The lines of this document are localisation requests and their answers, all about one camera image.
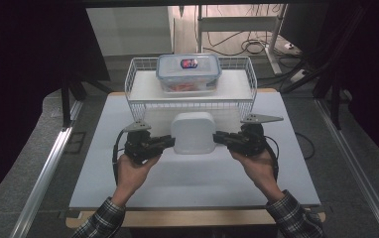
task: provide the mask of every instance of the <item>plastic food container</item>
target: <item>plastic food container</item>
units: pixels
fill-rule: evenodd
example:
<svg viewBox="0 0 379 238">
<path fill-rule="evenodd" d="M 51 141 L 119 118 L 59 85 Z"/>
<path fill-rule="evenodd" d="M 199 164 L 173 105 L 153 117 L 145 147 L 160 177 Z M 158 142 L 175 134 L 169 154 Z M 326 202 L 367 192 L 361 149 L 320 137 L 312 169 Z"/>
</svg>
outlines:
<svg viewBox="0 0 379 238">
<path fill-rule="evenodd" d="M 166 93 L 214 91 L 220 76 L 216 55 L 163 55 L 158 58 L 156 77 Z"/>
</svg>

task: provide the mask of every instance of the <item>container lid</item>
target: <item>container lid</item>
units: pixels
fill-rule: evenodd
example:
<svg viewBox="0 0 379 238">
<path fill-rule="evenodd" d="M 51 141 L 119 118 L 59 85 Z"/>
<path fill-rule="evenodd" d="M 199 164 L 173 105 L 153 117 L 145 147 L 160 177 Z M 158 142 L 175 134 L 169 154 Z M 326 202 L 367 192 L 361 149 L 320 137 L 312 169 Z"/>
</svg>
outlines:
<svg viewBox="0 0 379 238">
<path fill-rule="evenodd" d="M 156 77 L 220 77 L 218 57 L 213 54 L 163 55 L 158 58 Z"/>
</svg>

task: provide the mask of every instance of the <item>white device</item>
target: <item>white device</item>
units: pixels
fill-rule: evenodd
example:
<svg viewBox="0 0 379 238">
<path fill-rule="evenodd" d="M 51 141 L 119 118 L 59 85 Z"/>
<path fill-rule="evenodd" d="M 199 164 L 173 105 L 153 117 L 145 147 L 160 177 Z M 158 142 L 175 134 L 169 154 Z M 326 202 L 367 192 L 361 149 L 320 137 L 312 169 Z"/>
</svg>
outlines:
<svg viewBox="0 0 379 238">
<path fill-rule="evenodd" d="M 208 154 L 214 151 L 215 133 L 213 117 L 208 112 L 178 114 L 171 124 L 171 136 L 175 138 L 174 151 L 182 155 Z"/>
</svg>

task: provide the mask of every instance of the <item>wire basket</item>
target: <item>wire basket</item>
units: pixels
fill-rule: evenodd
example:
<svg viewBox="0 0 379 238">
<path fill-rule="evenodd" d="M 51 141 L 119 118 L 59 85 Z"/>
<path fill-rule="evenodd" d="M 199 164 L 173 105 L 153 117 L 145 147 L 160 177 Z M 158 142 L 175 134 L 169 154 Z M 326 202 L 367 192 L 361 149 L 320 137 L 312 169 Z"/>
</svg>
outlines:
<svg viewBox="0 0 379 238">
<path fill-rule="evenodd" d="M 148 113 L 166 117 L 180 112 L 207 111 L 222 117 L 223 109 L 236 111 L 240 121 L 251 112 L 257 94 L 257 78 L 249 57 L 218 58 L 222 75 L 210 94 L 171 96 L 162 91 L 156 79 L 157 58 L 131 60 L 125 80 L 125 95 L 135 121 Z"/>
</svg>

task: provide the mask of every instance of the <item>wall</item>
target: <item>wall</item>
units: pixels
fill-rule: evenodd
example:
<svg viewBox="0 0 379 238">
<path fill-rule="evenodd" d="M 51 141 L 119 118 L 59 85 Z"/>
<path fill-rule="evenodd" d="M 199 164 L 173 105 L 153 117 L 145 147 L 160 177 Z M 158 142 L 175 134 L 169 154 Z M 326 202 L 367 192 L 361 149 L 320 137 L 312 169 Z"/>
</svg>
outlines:
<svg viewBox="0 0 379 238">
<path fill-rule="evenodd" d="M 92 8 L 87 14 L 105 57 L 173 51 L 169 7 Z"/>
</svg>

